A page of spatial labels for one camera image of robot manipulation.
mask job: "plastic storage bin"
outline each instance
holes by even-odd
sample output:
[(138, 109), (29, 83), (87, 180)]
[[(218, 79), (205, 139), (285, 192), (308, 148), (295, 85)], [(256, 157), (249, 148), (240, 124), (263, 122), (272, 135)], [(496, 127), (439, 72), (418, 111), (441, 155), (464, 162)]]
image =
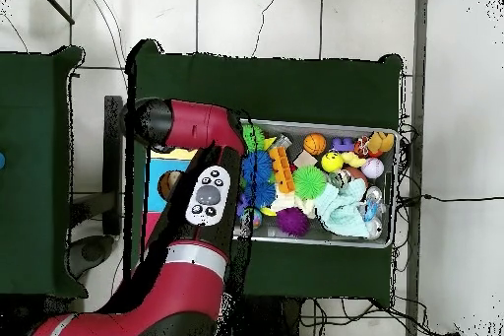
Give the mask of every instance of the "plastic storage bin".
[[(242, 119), (242, 124), (247, 124), (248, 120)], [(253, 231), (252, 240), (262, 240), (270, 242), (285, 242), (285, 243), (304, 243), (304, 244), (325, 244), (325, 245), (343, 245), (356, 246), (367, 248), (384, 248), (389, 246), (394, 239), (394, 224), (396, 219), (396, 192), (397, 192), (397, 160), (399, 158), (399, 135), (394, 130), (389, 129), (373, 129), (367, 127), (349, 127), (336, 126), (326, 124), (311, 124), (311, 123), (290, 123), (267, 120), (252, 120), (253, 124), (261, 127), (269, 136), (277, 136), (284, 134), (287, 136), (292, 145), (287, 148), (287, 156), (292, 163), (295, 158), (303, 150), (303, 141), (306, 135), (310, 133), (320, 133), (327, 141), (327, 152), (331, 149), (331, 143), (334, 138), (351, 137), (357, 139), (361, 136), (371, 136), (373, 132), (393, 133), (395, 136), (394, 148), (383, 154), (380, 160), (385, 167), (384, 172), (377, 179), (368, 179), (369, 186), (376, 185), (382, 190), (383, 202), (386, 206), (386, 211), (382, 215), (382, 233), (373, 240), (364, 237), (349, 237), (335, 235), (326, 231), (318, 219), (310, 221), (310, 230), (303, 237), (293, 237), (283, 233), (277, 228), (276, 218), (263, 215), (262, 226)], [(234, 237), (248, 235), (248, 228), (240, 226), (240, 220), (236, 220), (234, 228)]]

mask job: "orange toy block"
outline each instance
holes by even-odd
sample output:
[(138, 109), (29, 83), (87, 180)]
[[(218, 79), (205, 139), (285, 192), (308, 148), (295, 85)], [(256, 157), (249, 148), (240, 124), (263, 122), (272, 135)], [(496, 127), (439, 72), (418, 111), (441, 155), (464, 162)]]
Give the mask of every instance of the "orange toy block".
[(290, 172), (285, 148), (278, 146), (273, 148), (269, 154), (273, 160), (273, 172), (275, 173), (275, 181), (279, 185), (279, 191), (285, 194), (294, 191), (294, 180), (292, 179), (292, 172)]

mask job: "green spiky ball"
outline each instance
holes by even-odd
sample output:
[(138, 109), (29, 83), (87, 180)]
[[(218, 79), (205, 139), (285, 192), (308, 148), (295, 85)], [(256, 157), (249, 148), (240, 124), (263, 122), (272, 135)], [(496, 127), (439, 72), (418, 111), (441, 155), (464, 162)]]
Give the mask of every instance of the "green spiky ball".
[(248, 152), (264, 150), (264, 133), (259, 126), (245, 124), (243, 126), (243, 139), (247, 145)]
[(317, 198), (326, 187), (326, 175), (313, 166), (298, 168), (292, 177), (295, 194), (304, 200)]

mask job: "dark green tabletop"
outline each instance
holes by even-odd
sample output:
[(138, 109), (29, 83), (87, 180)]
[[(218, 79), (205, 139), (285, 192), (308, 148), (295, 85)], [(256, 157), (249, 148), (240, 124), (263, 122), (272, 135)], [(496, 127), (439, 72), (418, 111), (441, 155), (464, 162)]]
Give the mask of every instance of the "dark green tabletop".
[(83, 50), (0, 53), (0, 294), (87, 295), (66, 271), (68, 78)]
[[(398, 129), (402, 60), (239, 59), (161, 54), (146, 41), (136, 58), (136, 98), (206, 102), (252, 118)], [(140, 228), (145, 152), (135, 151), (133, 229)], [(139, 232), (133, 232), (132, 263)], [(389, 304), (391, 246), (382, 249), (254, 241), (249, 295), (374, 298)]]

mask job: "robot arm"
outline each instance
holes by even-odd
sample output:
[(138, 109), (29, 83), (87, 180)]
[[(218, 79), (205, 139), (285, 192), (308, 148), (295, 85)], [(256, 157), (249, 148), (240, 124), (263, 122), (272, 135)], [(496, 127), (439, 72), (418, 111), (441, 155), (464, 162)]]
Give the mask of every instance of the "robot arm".
[[(214, 336), (245, 148), (239, 120), (225, 108), (186, 101), (139, 100), (135, 108), (125, 119), (138, 141), (198, 152), (131, 282), (100, 312), (51, 317), (32, 336)], [(128, 300), (130, 311), (109, 312)]]

